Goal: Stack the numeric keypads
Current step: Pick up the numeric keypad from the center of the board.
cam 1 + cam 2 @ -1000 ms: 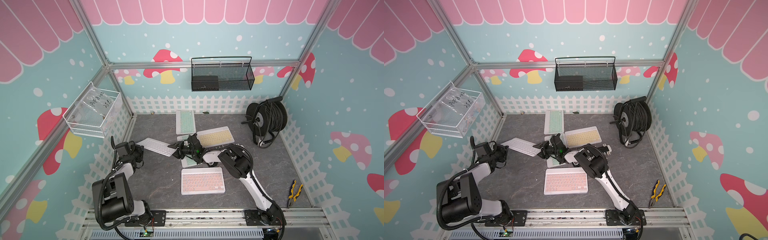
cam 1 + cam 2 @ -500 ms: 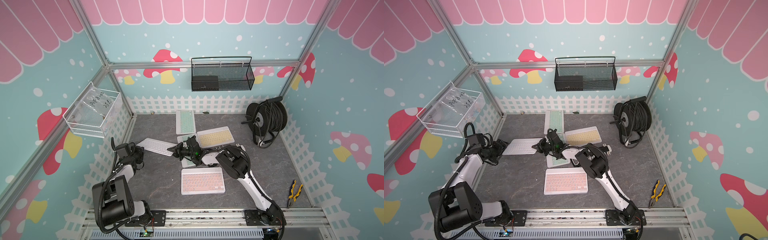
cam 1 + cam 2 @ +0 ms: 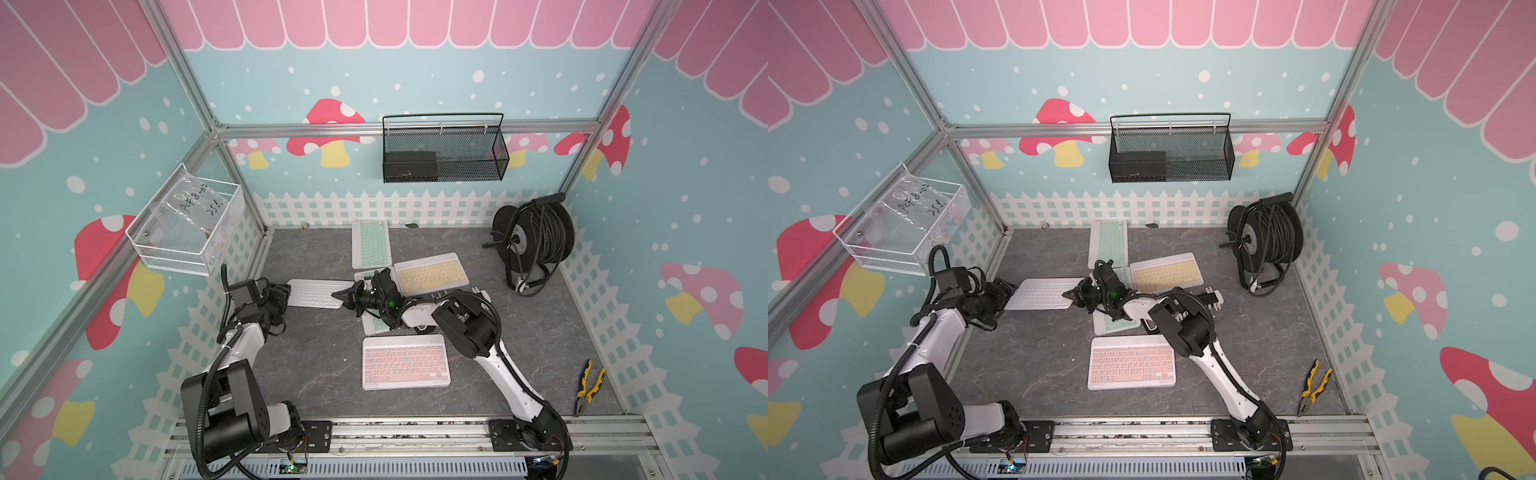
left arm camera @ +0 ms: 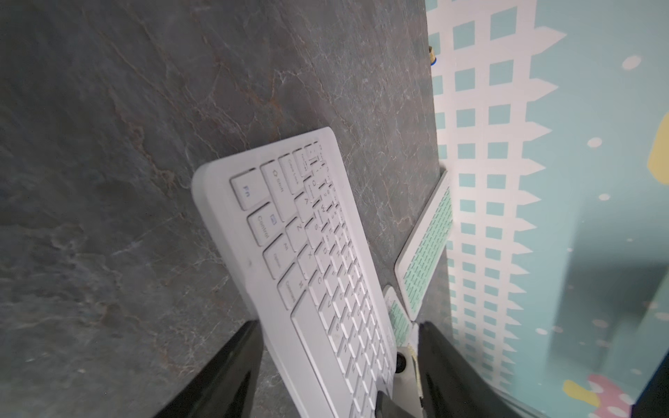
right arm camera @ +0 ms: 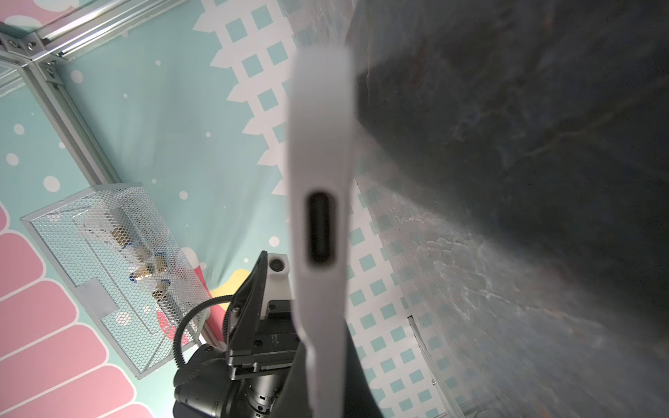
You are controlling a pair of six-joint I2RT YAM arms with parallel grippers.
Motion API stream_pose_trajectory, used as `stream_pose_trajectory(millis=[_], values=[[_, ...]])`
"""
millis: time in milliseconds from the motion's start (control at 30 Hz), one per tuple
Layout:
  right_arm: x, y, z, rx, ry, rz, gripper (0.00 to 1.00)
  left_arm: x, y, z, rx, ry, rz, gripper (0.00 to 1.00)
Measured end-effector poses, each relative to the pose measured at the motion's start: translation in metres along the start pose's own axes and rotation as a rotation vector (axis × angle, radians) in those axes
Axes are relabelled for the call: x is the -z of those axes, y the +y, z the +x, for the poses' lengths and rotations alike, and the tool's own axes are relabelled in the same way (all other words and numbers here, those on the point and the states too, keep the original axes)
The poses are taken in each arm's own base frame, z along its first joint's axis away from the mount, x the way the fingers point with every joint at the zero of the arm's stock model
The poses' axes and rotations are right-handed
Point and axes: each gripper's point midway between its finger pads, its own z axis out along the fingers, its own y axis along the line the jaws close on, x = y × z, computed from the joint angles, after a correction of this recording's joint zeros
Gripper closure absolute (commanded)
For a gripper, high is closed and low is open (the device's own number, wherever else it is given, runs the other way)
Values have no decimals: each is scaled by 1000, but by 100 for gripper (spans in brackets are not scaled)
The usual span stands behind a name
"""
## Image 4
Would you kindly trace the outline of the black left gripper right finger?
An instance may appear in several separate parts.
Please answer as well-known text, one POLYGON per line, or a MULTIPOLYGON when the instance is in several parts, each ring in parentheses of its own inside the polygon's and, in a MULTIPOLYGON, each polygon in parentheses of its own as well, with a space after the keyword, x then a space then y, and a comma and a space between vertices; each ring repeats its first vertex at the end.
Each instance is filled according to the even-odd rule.
POLYGON ((431 322, 419 325, 418 365, 427 417, 518 417, 431 322))

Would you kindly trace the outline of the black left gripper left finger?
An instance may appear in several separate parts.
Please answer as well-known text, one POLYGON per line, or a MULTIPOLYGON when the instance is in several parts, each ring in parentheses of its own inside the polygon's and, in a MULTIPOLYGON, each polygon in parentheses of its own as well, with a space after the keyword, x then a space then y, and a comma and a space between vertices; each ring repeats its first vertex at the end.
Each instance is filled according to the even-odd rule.
POLYGON ((263 350, 261 324, 246 322, 156 416, 251 416, 263 350))

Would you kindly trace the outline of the white key white keyboard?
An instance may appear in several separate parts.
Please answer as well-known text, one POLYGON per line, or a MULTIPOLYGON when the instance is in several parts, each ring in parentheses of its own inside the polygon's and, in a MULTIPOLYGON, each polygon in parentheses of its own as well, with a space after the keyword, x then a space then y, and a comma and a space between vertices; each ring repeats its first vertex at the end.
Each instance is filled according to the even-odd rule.
POLYGON ((303 417, 371 417, 397 345, 334 131, 202 165, 193 200, 303 417))

